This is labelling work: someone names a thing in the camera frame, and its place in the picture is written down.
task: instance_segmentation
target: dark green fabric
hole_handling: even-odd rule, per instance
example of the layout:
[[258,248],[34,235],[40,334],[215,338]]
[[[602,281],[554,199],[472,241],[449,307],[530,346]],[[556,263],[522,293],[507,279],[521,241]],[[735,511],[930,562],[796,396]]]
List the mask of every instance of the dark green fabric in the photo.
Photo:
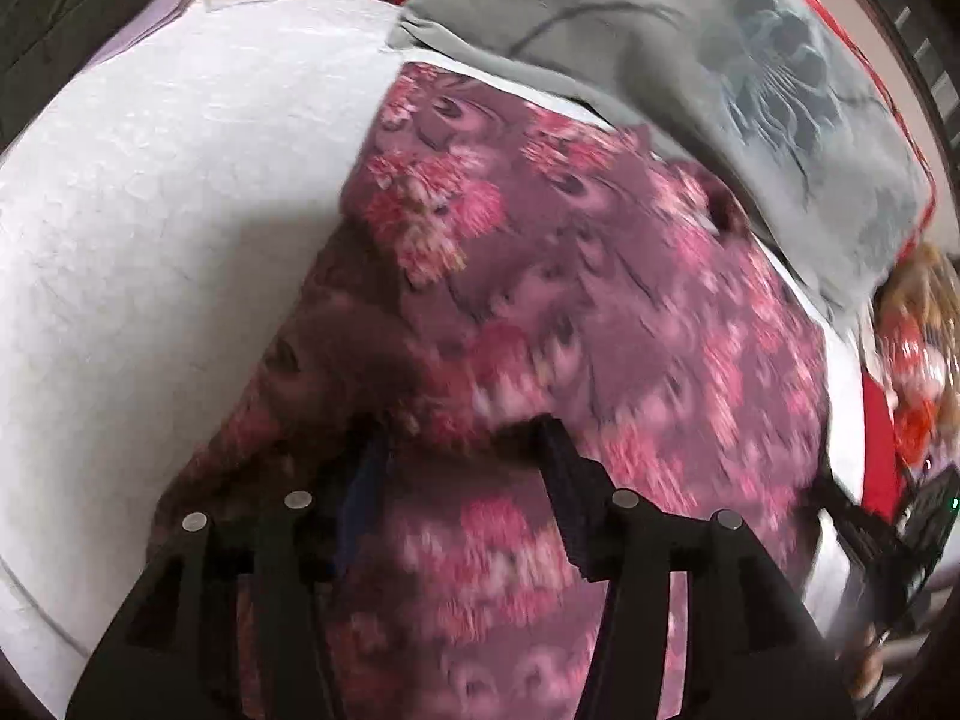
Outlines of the dark green fabric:
[[0,0],[0,149],[150,0]]

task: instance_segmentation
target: gray cloth with flower print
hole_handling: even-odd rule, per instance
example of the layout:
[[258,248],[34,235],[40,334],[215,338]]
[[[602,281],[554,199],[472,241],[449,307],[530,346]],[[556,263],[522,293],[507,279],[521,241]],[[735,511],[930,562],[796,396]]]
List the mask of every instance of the gray cloth with flower print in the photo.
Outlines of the gray cloth with flower print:
[[835,324],[928,204],[869,74],[804,0],[409,0],[391,42],[653,121],[736,191]]

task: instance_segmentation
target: purple floral cloth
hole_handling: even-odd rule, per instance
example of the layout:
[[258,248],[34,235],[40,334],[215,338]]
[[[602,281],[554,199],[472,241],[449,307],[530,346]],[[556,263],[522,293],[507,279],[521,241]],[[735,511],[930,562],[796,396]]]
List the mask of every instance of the purple floral cloth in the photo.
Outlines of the purple floral cloth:
[[[539,474],[501,430],[538,413],[667,512],[736,509],[803,579],[823,338],[702,167],[662,162],[644,129],[414,63],[342,204],[237,409],[160,501],[154,543],[196,507],[282,498],[352,415],[390,415],[383,520],[329,610],[352,720],[573,716],[605,588],[566,560]],[[256,610],[242,598],[238,614],[256,716]],[[662,716],[683,683],[680,581],[669,624]]]

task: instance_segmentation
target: screw head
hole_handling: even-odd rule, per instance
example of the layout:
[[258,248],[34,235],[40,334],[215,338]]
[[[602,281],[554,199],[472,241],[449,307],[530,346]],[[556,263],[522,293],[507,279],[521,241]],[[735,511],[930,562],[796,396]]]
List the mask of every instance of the screw head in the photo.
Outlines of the screw head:
[[306,490],[294,490],[292,493],[287,493],[287,497],[283,499],[287,509],[306,509],[311,503],[313,503],[313,495]]
[[743,524],[743,517],[730,509],[720,509],[717,512],[717,522],[728,531],[736,531]]
[[640,495],[634,493],[633,490],[627,490],[627,488],[613,490],[610,499],[613,501],[613,506],[618,507],[618,509],[632,509],[640,503]]
[[184,522],[181,523],[184,527],[184,531],[189,531],[189,533],[197,533],[197,531],[202,531],[206,527],[206,514],[203,512],[193,512],[193,514],[187,514],[184,517]]

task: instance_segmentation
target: red trim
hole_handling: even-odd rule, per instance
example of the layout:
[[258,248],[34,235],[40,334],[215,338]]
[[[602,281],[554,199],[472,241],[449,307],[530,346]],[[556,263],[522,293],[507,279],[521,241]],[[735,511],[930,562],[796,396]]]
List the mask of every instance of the red trim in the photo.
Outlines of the red trim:
[[842,40],[847,48],[853,52],[853,55],[860,60],[860,64],[863,65],[864,69],[870,74],[870,78],[874,81],[875,87],[880,92],[880,95],[887,103],[887,107],[890,108],[890,112],[893,114],[894,120],[899,124],[899,128],[904,132],[904,137],[907,140],[907,143],[910,143],[910,148],[913,149],[914,155],[917,157],[917,160],[920,162],[920,166],[923,168],[923,172],[926,175],[926,180],[930,184],[930,201],[923,210],[923,216],[920,218],[920,224],[917,227],[917,230],[910,237],[910,240],[904,244],[904,249],[901,250],[901,257],[908,255],[913,248],[917,245],[918,240],[920,240],[920,233],[926,229],[926,225],[930,224],[930,220],[933,218],[933,209],[937,205],[937,187],[933,181],[933,172],[930,170],[930,165],[926,162],[925,156],[923,156],[923,151],[920,151],[920,147],[917,146],[917,142],[914,141],[913,136],[910,134],[910,130],[906,127],[906,122],[904,122],[904,116],[899,112],[899,108],[896,107],[894,103],[894,98],[891,97],[890,92],[887,91],[887,87],[884,85],[883,81],[880,79],[880,76],[877,74],[877,71],[874,70],[870,64],[870,60],[867,59],[861,52],[860,47],[853,42],[853,38],[846,33],[846,30],[842,28],[837,19],[833,18],[832,13],[829,12],[824,7],[824,4],[819,0],[805,0],[806,3],[813,8],[817,15],[827,24],[827,26],[833,30],[834,34],[840,40]]

